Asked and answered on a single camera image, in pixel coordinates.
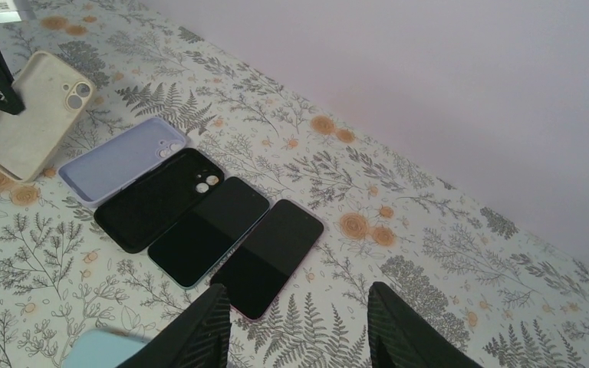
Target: camera lens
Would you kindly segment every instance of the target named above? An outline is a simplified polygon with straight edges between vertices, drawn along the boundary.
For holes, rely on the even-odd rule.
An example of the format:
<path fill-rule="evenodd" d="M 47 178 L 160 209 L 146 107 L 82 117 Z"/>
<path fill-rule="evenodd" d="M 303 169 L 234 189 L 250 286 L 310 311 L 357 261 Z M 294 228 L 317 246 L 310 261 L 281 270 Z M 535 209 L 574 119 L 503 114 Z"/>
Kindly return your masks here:
<path fill-rule="evenodd" d="M 84 83 L 80 83 L 75 88 L 75 91 L 76 91 L 76 93 L 77 93 L 78 96 L 80 96 L 80 97 L 87 97 L 91 93 L 91 88 L 89 88 L 89 86 L 87 86 Z"/>

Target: pink smartphone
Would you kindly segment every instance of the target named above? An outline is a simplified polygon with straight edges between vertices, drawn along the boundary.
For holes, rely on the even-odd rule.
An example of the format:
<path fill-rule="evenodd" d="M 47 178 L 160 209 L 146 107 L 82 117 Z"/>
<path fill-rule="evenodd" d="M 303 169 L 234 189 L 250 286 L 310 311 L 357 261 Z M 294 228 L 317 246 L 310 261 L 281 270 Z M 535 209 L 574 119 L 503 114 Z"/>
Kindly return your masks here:
<path fill-rule="evenodd" d="M 238 250 L 213 275 L 231 305 L 250 320 L 259 319 L 324 232 L 324 225 L 282 199 L 256 225 Z"/>

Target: phone case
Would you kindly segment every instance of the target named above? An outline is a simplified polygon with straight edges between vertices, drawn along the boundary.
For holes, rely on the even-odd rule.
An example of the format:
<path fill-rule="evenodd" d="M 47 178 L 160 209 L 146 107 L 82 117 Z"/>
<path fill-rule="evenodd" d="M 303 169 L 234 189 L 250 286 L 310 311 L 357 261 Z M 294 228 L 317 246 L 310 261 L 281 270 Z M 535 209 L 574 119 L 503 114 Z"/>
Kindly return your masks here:
<path fill-rule="evenodd" d="M 86 85 L 88 93 L 77 88 Z M 0 111 L 0 170 L 17 182 L 39 175 L 96 94 L 84 75 L 46 51 L 35 52 L 12 88 L 24 102 L 19 115 Z"/>
<path fill-rule="evenodd" d="M 154 117 L 64 164 L 58 175 L 94 208 L 185 145 L 184 134 Z"/>
<path fill-rule="evenodd" d="M 218 182 L 208 192 L 198 193 L 196 186 L 211 175 Z M 94 219 L 124 251 L 138 253 L 224 178 L 222 170 L 197 149 L 185 148 L 105 201 Z"/>

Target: camera cutout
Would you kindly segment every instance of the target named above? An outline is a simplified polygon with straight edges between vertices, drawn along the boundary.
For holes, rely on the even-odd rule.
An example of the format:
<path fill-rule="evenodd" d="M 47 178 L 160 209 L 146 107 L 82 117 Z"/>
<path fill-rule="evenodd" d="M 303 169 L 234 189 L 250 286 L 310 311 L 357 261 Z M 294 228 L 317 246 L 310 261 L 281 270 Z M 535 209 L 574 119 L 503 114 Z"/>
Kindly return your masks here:
<path fill-rule="evenodd" d="M 63 90 L 69 90 L 69 85 L 62 85 Z M 84 105 L 84 100 L 91 95 L 91 87 L 84 82 L 77 82 L 67 96 L 66 104 L 69 109 L 79 110 Z"/>
<path fill-rule="evenodd" d="M 210 186 L 214 186 L 215 184 L 218 184 L 218 182 L 220 182 L 220 179 L 218 179 L 218 176 L 209 175 L 206 177 L 206 183 L 209 184 Z"/>
<path fill-rule="evenodd" d="M 201 182 L 200 184 L 195 186 L 195 191 L 199 194 L 206 193 L 209 190 L 209 186 L 205 182 Z"/>

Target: floral tablecloth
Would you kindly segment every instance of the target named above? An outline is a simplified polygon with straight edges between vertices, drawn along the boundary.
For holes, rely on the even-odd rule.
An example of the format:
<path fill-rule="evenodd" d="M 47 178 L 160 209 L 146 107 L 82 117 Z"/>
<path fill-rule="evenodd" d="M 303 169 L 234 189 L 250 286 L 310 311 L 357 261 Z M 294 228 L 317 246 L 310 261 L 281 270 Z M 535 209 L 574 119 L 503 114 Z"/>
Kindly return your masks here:
<path fill-rule="evenodd" d="M 59 367 L 94 328 L 152 337 L 206 289 L 121 251 L 56 176 L 155 115 L 327 227 L 265 318 L 232 313 L 229 366 L 370 366 L 376 280 L 483 366 L 589 366 L 584 264 L 136 0 L 34 4 L 0 26 L 10 68 L 44 49 L 99 92 L 34 183 L 0 174 L 0 367 Z"/>

